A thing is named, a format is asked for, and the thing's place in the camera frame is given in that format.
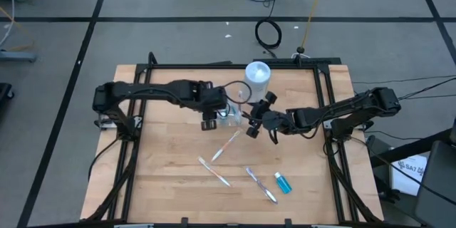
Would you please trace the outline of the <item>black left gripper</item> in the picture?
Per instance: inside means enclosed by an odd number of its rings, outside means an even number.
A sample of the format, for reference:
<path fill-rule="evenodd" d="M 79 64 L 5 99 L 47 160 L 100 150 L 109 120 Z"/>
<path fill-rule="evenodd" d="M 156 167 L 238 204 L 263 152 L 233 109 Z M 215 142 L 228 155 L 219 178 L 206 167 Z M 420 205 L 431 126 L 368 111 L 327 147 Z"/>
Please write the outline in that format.
<path fill-rule="evenodd" d="M 217 128 L 216 110 L 227 107 L 227 92 L 224 86 L 213 86 L 211 81 L 199 81 L 195 96 L 195 110 L 208 111 L 202 113 L 201 129 L 203 131 Z"/>

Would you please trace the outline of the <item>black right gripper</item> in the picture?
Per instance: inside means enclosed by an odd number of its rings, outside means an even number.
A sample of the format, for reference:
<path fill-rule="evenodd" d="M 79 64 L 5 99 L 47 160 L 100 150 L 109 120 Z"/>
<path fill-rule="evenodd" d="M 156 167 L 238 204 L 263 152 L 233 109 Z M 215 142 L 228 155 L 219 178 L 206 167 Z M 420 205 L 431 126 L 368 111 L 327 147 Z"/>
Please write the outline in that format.
<path fill-rule="evenodd" d="M 263 114 L 261 119 L 254 118 L 246 112 L 242 113 L 242 117 L 248 120 L 249 127 L 247 128 L 246 134 L 249 137 L 257 138 L 261 125 L 268 131 L 274 130 L 285 135 L 290 134 L 290 116 L 286 113 L 270 111 L 270 106 L 276 102 L 276 99 L 277 96 L 271 91 L 268 91 L 264 96 L 264 99 L 253 104 L 253 114 Z"/>

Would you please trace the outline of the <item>white printed paper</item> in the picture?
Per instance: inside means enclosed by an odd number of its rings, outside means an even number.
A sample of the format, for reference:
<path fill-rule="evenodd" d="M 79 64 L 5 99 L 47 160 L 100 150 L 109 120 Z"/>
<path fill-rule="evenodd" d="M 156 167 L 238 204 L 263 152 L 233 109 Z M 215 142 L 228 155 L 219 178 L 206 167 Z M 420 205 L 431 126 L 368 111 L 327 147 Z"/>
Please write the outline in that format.
<path fill-rule="evenodd" d="M 409 177 L 405 176 L 403 173 L 399 172 L 399 170 L 408 176 L 411 176 L 418 182 L 422 182 L 427 161 L 428 159 L 425 156 L 413 155 L 403 160 L 393 162 L 393 167 L 390 168 L 391 188 L 398 190 L 403 194 L 416 196 L 418 194 L 420 185 Z"/>

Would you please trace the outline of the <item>purple toothbrush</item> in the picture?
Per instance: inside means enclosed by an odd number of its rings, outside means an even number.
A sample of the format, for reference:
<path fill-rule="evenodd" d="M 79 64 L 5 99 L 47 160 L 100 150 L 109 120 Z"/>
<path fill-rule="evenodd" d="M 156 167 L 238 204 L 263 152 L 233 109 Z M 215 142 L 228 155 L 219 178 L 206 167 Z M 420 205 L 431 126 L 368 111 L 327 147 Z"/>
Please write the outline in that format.
<path fill-rule="evenodd" d="M 246 168 L 248 175 L 256 182 L 262 192 L 266 195 L 266 197 L 273 203 L 278 204 L 278 200 L 275 196 L 261 183 L 261 181 L 257 178 L 257 176 L 253 173 L 250 167 Z"/>

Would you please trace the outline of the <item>black metal bar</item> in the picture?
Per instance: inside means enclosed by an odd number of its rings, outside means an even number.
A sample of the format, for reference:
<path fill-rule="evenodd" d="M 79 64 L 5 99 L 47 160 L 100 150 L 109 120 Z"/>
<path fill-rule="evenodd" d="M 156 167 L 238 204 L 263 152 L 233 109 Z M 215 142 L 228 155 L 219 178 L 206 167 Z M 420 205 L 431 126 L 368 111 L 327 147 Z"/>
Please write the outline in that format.
<path fill-rule="evenodd" d="M 385 165 L 387 162 L 392 163 L 413 155 L 430 152 L 433 143 L 437 141 L 441 141 L 449 145 L 456 145 L 456 128 L 446 129 L 437 134 L 402 145 L 393 150 L 377 153 L 377 155 L 370 158 L 370 163 L 372 167 L 379 167 L 381 165 Z"/>

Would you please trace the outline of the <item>black aluminium table frame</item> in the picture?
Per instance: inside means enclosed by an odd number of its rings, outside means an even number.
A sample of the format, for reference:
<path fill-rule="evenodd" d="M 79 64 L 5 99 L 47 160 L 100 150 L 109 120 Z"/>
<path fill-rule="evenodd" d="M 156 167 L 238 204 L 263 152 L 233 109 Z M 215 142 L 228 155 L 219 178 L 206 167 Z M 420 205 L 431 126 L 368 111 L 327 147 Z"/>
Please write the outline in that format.
<path fill-rule="evenodd" d="M 339 58 L 301 58 L 299 56 L 290 59 L 263 59 L 270 69 L 310 70 L 313 72 L 316 94 L 320 108 L 325 105 L 336 103 L 331 81 L 330 66 L 341 64 Z M 135 77 L 132 83 L 152 84 L 150 79 L 155 69 L 190 69 L 190 70 L 241 70 L 245 64 L 233 64 L 229 61 L 208 64 L 159 64 L 154 54 L 149 54 L 147 63 L 139 63 L 135 67 Z M 119 104 L 120 109 L 129 118 L 135 119 L 139 135 L 134 140 L 124 140 L 116 132 L 116 140 L 121 143 L 118 165 L 115 171 L 114 184 L 101 205 L 91 216 L 81 219 L 79 226 L 114 228 L 121 224 L 128 224 L 130 202 L 133 193 L 135 171 L 139 158 L 140 141 L 143 125 L 145 124 L 145 109 L 148 100 L 124 100 Z M 325 148 L 329 147 L 329 141 L 333 138 L 330 128 L 323 129 Z"/>

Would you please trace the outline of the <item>orange toothbrush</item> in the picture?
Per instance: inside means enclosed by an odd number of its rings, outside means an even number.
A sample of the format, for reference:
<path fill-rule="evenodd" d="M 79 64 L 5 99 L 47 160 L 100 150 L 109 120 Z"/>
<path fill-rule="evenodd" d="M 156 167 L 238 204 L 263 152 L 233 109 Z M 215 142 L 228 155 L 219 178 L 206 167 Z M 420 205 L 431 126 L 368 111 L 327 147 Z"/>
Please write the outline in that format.
<path fill-rule="evenodd" d="M 232 187 L 231 184 L 218 172 L 211 168 L 211 166 L 202 158 L 198 157 L 197 160 L 202 164 L 209 172 L 211 172 L 215 177 L 217 177 L 222 183 L 224 183 L 228 187 Z"/>
<path fill-rule="evenodd" d="M 236 139 L 236 137 L 239 136 L 239 134 L 241 133 L 242 130 L 237 130 L 233 136 L 231 136 L 230 139 L 228 139 L 228 141 L 223 144 L 223 146 L 214 154 L 214 156 L 212 157 L 211 159 L 211 162 L 214 162 L 228 147 L 229 145 L 234 142 L 234 140 Z"/>

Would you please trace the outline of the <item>grey metal foot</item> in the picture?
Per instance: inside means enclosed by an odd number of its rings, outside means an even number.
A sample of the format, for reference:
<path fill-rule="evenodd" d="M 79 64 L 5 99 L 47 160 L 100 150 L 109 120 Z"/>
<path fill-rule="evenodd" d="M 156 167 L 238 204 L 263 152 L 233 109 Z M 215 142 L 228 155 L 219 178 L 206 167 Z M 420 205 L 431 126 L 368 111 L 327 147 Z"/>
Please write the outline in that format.
<path fill-rule="evenodd" d="M 36 59 L 37 55 L 34 53 L 0 50 L 0 61 L 28 61 L 34 63 Z"/>

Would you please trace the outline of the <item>black chair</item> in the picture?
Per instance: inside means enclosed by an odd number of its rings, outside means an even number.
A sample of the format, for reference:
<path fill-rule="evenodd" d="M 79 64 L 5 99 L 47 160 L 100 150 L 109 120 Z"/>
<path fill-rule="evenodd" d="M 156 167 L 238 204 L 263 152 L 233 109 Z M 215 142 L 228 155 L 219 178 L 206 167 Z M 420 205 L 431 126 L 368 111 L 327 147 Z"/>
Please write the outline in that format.
<path fill-rule="evenodd" d="M 421 183 L 454 203 L 421 187 L 415 206 L 418 219 L 434 228 L 456 228 L 456 148 L 435 142 Z"/>

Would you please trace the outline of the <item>white wipes canister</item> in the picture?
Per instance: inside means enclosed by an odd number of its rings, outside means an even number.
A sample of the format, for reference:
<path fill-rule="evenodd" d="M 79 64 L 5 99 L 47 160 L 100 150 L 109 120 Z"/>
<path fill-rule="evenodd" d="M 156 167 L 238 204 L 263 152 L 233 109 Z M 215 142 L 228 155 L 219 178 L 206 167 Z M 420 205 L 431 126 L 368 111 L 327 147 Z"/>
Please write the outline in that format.
<path fill-rule="evenodd" d="M 244 82 L 250 86 L 252 95 L 264 96 L 270 78 L 271 69 L 264 62 L 254 61 L 249 63 L 245 68 Z"/>

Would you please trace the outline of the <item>teal mouthwash bottle white cap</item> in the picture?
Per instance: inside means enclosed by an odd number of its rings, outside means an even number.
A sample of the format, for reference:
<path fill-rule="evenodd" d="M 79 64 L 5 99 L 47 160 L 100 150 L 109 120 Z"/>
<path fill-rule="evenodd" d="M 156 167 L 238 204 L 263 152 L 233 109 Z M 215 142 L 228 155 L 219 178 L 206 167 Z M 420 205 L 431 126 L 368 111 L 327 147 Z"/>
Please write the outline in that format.
<path fill-rule="evenodd" d="M 276 183 L 277 183 L 278 187 L 281 189 L 281 191 L 285 195 L 292 191 L 291 185 L 288 183 L 285 176 L 283 176 L 280 172 L 276 172 L 274 174 L 274 177 L 276 179 Z"/>

